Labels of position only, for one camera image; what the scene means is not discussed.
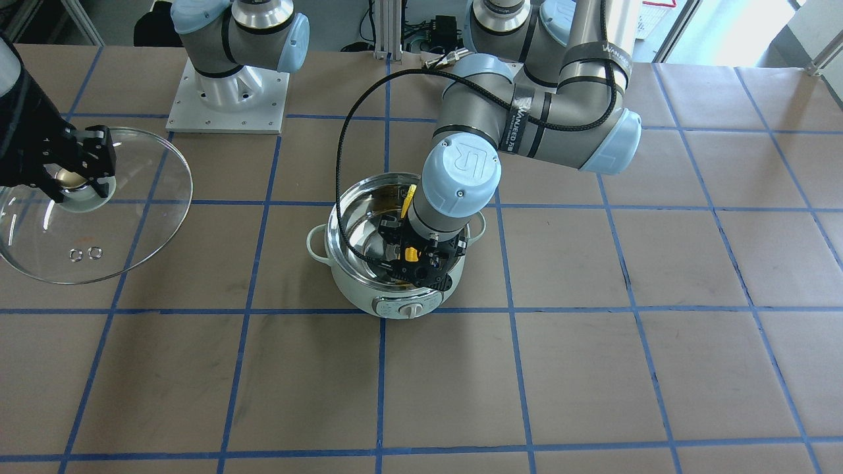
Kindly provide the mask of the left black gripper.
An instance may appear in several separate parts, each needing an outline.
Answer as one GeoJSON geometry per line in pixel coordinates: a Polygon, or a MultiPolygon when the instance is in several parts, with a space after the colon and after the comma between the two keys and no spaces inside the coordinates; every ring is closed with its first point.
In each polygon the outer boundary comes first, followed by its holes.
{"type": "Polygon", "coordinates": [[[454,280],[449,272],[466,254],[468,228],[464,227],[449,240],[424,238],[418,234],[413,246],[420,253],[418,262],[400,260],[400,220],[379,222],[379,235],[388,246],[397,247],[397,257],[380,262],[379,266],[395,280],[408,282],[416,288],[449,290],[454,280]]]}

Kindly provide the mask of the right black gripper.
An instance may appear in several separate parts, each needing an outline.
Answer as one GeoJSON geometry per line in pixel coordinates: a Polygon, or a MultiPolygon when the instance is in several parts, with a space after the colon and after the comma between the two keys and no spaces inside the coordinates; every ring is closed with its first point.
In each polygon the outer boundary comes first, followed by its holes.
{"type": "Polygon", "coordinates": [[[57,165],[79,175],[103,200],[113,197],[117,154],[108,126],[77,129],[63,119],[26,70],[13,44],[2,37],[1,184],[39,188],[52,201],[65,201],[63,185],[46,170],[57,165]]]}

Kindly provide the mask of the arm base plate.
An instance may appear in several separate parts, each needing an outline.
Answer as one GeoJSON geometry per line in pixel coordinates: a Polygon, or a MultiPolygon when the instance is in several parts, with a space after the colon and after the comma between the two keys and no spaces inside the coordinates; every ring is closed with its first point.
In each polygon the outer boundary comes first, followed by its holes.
{"type": "Polygon", "coordinates": [[[184,133],[279,135],[290,75],[245,66],[226,78],[208,78],[187,61],[166,129],[184,133]]]}

